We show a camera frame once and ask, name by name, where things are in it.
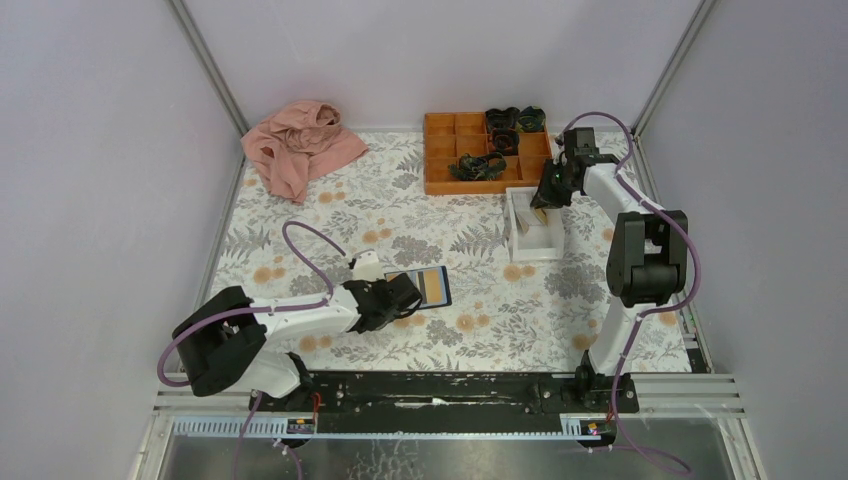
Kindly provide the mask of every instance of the floor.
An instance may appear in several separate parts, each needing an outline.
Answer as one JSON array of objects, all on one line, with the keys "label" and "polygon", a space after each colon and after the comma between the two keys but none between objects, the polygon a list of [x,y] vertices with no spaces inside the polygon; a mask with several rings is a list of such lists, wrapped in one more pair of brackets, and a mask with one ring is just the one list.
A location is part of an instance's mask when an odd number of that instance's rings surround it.
[{"label": "floor", "polygon": [[[560,261],[511,263],[503,195],[427,196],[420,133],[363,133],[370,151],[310,183],[303,205],[270,196],[252,167],[244,173],[212,292],[242,285],[250,296],[323,291],[286,247],[288,219],[310,224],[347,252],[374,248],[385,271],[445,265],[453,305],[424,310],[379,332],[308,336],[284,342],[309,369],[573,371],[603,323],[612,222],[586,197],[562,209]],[[598,132],[604,153],[620,157],[621,134]],[[307,232],[293,240],[336,282],[345,262]],[[646,320],[633,370],[689,372],[674,314]]]},{"label": "floor", "polygon": [[[634,441],[687,462],[694,479],[732,479],[718,427],[709,419],[625,420]],[[175,436],[162,480],[231,478],[233,438]],[[290,457],[270,440],[247,439],[238,478],[296,478]],[[544,440],[322,440],[296,449],[306,479],[490,480],[645,478],[672,480],[632,452],[586,453],[576,442]]]}]

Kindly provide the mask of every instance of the wooden tray compartment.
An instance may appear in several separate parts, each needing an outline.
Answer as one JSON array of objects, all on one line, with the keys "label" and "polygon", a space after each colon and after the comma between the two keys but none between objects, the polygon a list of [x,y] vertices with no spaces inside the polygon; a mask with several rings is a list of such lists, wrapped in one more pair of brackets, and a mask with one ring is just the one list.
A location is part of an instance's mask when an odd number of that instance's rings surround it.
[{"label": "wooden tray compartment", "polygon": [[551,158],[547,128],[544,133],[519,134],[518,156],[505,157],[506,170],[497,180],[463,182],[453,178],[447,166],[466,153],[475,157],[491,153],[488,140],[483,112],[426,114],[424,191],[428,195],[492,194],[539,184],[545,160]]}]

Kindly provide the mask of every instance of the glass panel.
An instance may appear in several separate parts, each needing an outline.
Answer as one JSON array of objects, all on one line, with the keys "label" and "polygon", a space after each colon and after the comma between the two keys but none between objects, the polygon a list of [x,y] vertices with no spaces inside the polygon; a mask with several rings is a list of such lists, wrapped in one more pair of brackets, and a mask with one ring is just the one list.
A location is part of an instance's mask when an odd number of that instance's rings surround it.
[{"label": "glass panel", "polygon": [[[718,427],[707,419],[652,419],[624,422],[642,445],[666,450],[695,470],[693,478],[732,479]],[[163,480],[229,480],[235,439],[174,436],[163,465]],[[674,479],[627,451],[589,455],[579,445],[550,440],[326,440],[296,450],[307,479]],[[297,478],[294,463],[280,448],[247,439],[238,478]]]}]

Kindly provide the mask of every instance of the card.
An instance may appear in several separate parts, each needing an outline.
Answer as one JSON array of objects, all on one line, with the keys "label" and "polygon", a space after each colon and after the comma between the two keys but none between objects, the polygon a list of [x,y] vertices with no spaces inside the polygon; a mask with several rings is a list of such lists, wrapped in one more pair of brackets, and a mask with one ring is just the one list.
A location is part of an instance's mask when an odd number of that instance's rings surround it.
[{"label": "card", "polygon": [[387,273],[386,280],[391,280],[403,273],[409,276],[409,279],[412,280],[412,283],[421,292],[421,306],[418,307],[419,310],[451,305],[447,267],[427,267],[418,270]]}]

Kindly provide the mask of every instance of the light purple wall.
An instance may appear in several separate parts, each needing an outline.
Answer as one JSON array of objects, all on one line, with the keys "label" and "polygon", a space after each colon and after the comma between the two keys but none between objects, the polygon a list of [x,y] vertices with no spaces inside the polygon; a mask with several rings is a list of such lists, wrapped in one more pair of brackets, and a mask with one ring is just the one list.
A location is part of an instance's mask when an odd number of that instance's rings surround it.
[{"label": "light purple wall", "polygon": [[0,478],[126,478],[237,136],[162,1],[0,6]]},{"label": "light purple wall", "polygon": [[848,4],[725,1],[644,142],[771,479],[848,478]]},{"label": "light purple wall", "polygon": [[634,121],[698,0],[189,0],[249,122],[303,98],[353,127],[544,107]]}]

